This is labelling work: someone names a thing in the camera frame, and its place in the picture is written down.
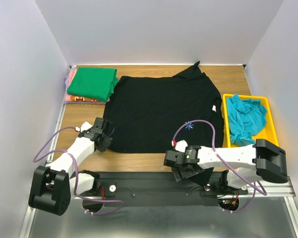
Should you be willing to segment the black polo shirt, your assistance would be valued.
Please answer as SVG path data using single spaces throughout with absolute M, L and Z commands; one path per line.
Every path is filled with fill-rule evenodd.
M 221 94 L 196 63 L 171 77 L 122 76 L 104 110 L 113 123 L 109 149 L 165 153 L 172 140 L 222 147 Z

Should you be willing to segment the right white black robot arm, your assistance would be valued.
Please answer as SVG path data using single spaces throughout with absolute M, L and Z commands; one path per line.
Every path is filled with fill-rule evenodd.
M 207 185 L 214 167 L 226 166 L 228 170 L 219 180 L 223 193 L 261 180 L 277 184 L 288 181 L 285 150 L 266 139 L 257 139 L 254 145 L 216 149 L 181 140 L 166 151 L 163 164 L 172 169 L 177 181 L 192 179 L 201 186 Z

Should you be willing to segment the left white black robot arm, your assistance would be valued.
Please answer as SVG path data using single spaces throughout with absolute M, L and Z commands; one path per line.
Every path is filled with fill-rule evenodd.
M 62 215 L 77 194 L 104 194 L 100 175 L 78 172 L 78 166 L 95 151 L 105 152 L 112 141 L 114 125 L 107 119 L 96 118 L 94 124 L 84 122 L 75 127 L 78 136 L 55 161 L 38 166 L 33 174 L 28 205 L 55 215 Z

